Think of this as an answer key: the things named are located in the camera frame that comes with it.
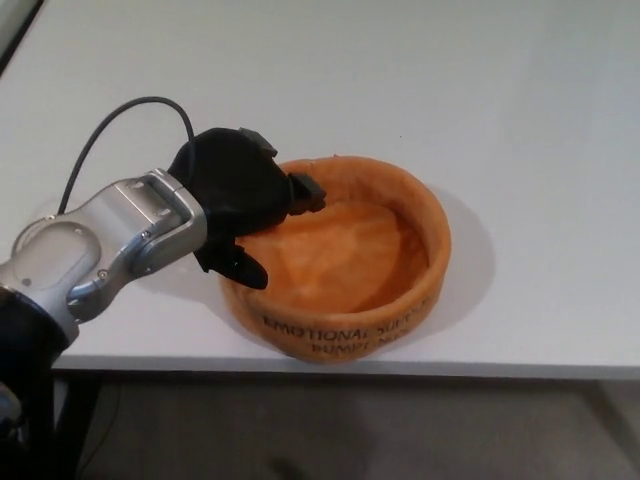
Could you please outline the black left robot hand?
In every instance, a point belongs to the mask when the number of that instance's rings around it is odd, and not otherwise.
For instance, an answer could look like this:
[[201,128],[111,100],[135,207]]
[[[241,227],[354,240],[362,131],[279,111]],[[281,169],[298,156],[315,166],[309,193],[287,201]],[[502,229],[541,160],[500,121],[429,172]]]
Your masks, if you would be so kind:
[[284,172],[276,155],[261,134],[245,128],[212,128],[178,151],[168,173],[204,211],[206,240],[194,252],[203,271],[265,289],[267,271],[236,239],[326,206],[322,186],[306,173]]

